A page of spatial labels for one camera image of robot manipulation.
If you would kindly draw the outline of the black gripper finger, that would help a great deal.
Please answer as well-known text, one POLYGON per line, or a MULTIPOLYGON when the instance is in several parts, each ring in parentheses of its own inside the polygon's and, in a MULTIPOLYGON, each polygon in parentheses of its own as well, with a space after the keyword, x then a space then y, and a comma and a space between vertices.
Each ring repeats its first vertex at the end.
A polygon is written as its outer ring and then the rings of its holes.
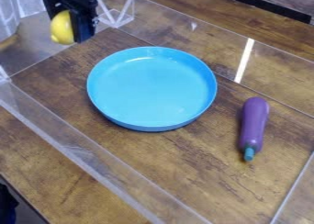
POLYGON ((57 3, 52 3, 52 4, 45 5, 45 9, 46 9, 46 13, 48 13, 49 19, 53 19, 53 17, 60 12, 58 6, 60 5, 57 3))
POLYGON ((69 9, 69 20, 73 32, 73 40, 81 43, 90 39, 96 33, 97 12, 92 9, 69 9))

